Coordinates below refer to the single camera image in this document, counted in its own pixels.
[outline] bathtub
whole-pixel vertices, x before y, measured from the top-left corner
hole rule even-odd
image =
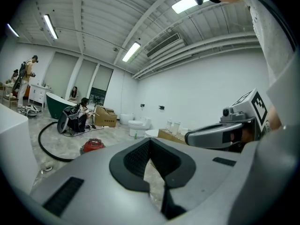
[[[46,93],[47,96],[47,105],[50,112],[51,117],[54,119],[59,119],[60,114],[66,107],[76,106],[77,104],[71,103],[63,98],[53,94],[53,93]]]

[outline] tiled floor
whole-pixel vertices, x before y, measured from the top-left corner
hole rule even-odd
[[[38,109],[41,109],[38,104],[34,105]],[[40,131],[53,121],[57,120],[51,118],[47,108],[44,108],[37,117],[29,118],[31,145],[37,163],[41,168],[41,172],[39,172],[37,175],[32,190],[34,190],[34,188],[38,186],[42,180],[49,177],[51,174],[55,173],[57,170],[67,164],[66,162],[55,160],[45,154],[38,144],[38,135]],[[123,141],[134,139],[133,137],[129,136],[129,127],[122,125],[119,122],[117,122],[117,127],[108,127],[97,131],[92,129],[90,132],[77,137],[65,136],[70,135],[68,132],[66,132],[65,135],[59,134],[56,126],[57,124],[53,124],[44,131],[44,133],[41,135],[41,143],[49,152],[61,158],[78,157],[80,155],[79,149],[90,138],[101,139],[105,146],[113,146]],[[47,165],[53,166],[53,169],[49,172],[43,172],[42,170]],[[157,170],[150,164],[150,162],[146,166],[144,180],[150,183],[151,200],[160,209],[164,192],[164,181],[160,177]]]

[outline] ceiling light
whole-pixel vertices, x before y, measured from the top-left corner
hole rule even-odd
[[[141,45],[139,43],[135,42],[124,56],[123,61],[127,62],[140,46]]]
[[[17,37],[19,37],[19,34],[17,34],[16,31],[15,31],[9,24],[7,24],[7,25],[8,25],[8,27],[9,27],[9,29],[10,29]]]
[[[181,0],[177,3],[175,3],[172,8],[174,9],[174,11],[179,14],[189,8],[192,8],[194,6],[198,5],[197,2],[195,0]]]
[[[44,19],[45,19],[45,21],[46,21],[46,23],[47,23],[47,25],[48,25],[48,28],[49,28],[49,30],[50,30],[52,36],[53,36],[55,39],[58,39],[57,34],[56,34],[56,32],[55,32],[55,30],[54,30],[54,27],[53,27],[53,25],[52,25],[52,22],[51,22],[51,19],[50,19],[49,14],[44,15]]]

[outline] woman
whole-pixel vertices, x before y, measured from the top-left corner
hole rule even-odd
[[[3,85],[5,87],[5,96],[6,97],[9,97],[9,95],[12,93],[12,88],[19,77],[18,72],[19,72],[19,70],[16,69],[10,78],[11,82]]]
[[[90,119],[90,117],[94,114],[94,112],[89,112],[87,105],[88,105],[89,100],[84,97],[83,99],[81,99],[81,103],[80,103],[80,111],[79,111],[79,115],[78,115],[78,129],[74,129],[74,131],[81,133],[84,132],[84,128],[85,128],[85,123],[86,120]]]
[[[77,97],[78,97],[78,95],[77,95],[77,87],[74,87],[72,89],[71,96],[70,96],[70,98],[69,98],[68,101],[71,102],[71,103],[76,103],[77,104]]]

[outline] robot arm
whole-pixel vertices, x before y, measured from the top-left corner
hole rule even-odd
[[[185,141],[190,146],[200,148],[226,149],[241,143],[244,127],[252,130],[253,141],[257,141],[262,136],[267,113],[260,94],[253,89],[230,107],[224,108],[219,123],[188,132]]]

